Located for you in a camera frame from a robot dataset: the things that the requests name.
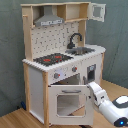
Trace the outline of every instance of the cabinet door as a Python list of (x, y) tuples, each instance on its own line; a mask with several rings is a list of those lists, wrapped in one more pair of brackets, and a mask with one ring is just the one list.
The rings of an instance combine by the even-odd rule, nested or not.
[(88, 19), (104, 22), (106, 4), (89, 3)]
[[(84, 100), (81, 106), (79, 97)], [(92, 125), (93, 107), (86, 85), (49, 87), (49, 123), (56, 125)]]

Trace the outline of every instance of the sink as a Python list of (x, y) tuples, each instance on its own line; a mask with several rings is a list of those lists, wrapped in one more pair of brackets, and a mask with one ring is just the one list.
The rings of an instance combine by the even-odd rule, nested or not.
[(88, 54), (88, 53), (94, 52), (94, 51), (95, 50), (94, 49), (91, 49), (91, 48), (77, 47), (77, 48), (73, 48), (73, 49), (68, 49), (68, 50), (65, 51), (65, 53), (78, 56), (78, 55)]

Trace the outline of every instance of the floor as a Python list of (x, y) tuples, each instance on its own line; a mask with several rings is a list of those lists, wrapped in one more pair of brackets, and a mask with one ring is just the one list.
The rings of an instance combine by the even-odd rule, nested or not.
[[(121, 95), (128, 95), (128, 89), (117, 86), (105, 80), (102, 80), (102, 88), (107, 91), (110, 100)], [(115, 128), (101, 114), (94, 112), (93, 128)], [(0, 128), (44, 128), (31, 114), (19, 109), (0, 118)], [(81, 128), (80, 126), (51, 126), (50, 128)]]

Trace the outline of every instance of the toy kitchen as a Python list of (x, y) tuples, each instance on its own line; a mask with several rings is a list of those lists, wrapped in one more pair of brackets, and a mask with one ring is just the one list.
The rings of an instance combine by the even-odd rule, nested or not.
[(108, 97), (99, 86), (105, 48), (85, 44), (86, 21), (104, 22), (105, 4), (69, 2), (21, 6), (27, 111), (45, 128), (92, 125), (94, 90), (104, 92), (100, 101)]

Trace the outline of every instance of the backsplash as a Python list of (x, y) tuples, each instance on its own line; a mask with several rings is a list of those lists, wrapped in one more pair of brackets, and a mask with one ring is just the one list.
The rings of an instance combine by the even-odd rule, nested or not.
[[(63, 23), (46, 27), (35, 27), (31, 31), (33, 58), (67, 49), (70, 37), (78, 33), (79, 22)], [(78, 36), (73, 38), (78, 46)]]

